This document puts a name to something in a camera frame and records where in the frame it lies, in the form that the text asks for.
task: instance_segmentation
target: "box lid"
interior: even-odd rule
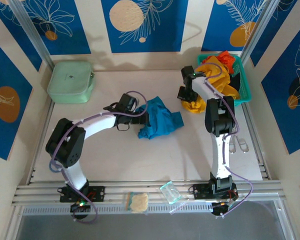
[[[86,61],[62,61],[55,65],[48,86],[51,95],[82,94],[89,87],[92,65]]]

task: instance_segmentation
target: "white table surface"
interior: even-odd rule
[[[209,180],[212,166],[212,140],[204,124],[205,114],[186,111],[177,99],[183,83],[178,70],[96,72],[95,88],[84,104],[55,104],[32,182],[61,181],[60,173],[48,168],[50,156],[45,146],[61,118],[83,119],[117,102],[121,95],[136,90],[150,100],[159,96],[171,112],[181,112],[184,126],[170,135],[139,139],[140,126],[129,131],[106,129],[89,137],[83,146],[80,163],[89,181],[184,181]],[[249,179],[262,180],[243,110],[235,108],[240,125],[239,138],[249,145],[249,152],[230,155],[233,172]]]

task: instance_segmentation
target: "teal towel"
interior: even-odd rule
[[[181,113],[179,111],[171,113],[160,97],[157,96],[147,101],[147,103],[148,108],[146,111],[149,114],[149,123],[140,129],[138,134],[139,139],[153,139],[158,136],[168,135],[184,126]],[[146,105],[142,105],[136,111],[140,113],[145,107]]]

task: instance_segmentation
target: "teal basket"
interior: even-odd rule
[[[209,56],[217,56],[219,54],[213,54],[213,53],[208,53],[208,54],[200,54],[197,58],[198,60],[198,65],[202,63],[203,60],[205,60]],[[234,100],[234,105],[239,106],[242,103],[248,103],[251,100],[251,92],[248,84],[248,80],[246,77],[245,69],[244,66],[242,65],[241,59],[239,56],[232,55],[235,58],[235,62],[233,64],[233,70],[234,74],[232,76],[237,75],[240,73],[240,89],[239,89],[239,94],[240,94],[240,99]]]

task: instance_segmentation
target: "green plastic box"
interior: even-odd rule
[[[47,92],[56,104],[83,104],[90,99],[94,86],[91,63],[62,61],[53,69]]]
[[[198,65],[200,65],[203,60],[205,60],[209,56],[217,56],[219,53],[207,53],[207,54],[201,54],[197,57],[197,62]],[[239,106],[242,103],[248,103],[251,101],[251,91],[249,88],[248,80],[246,77],[245,69],[244,66],[242,65],[241,59],[239,56],[231,54],[235,58],[235,62],[233,64],[233,70],[234,74],[232,76],[237,75],[240,73],[240,89],[239,89],[239,94],[240,94],[240,99],[235,99],[234,100],[234,105]]]

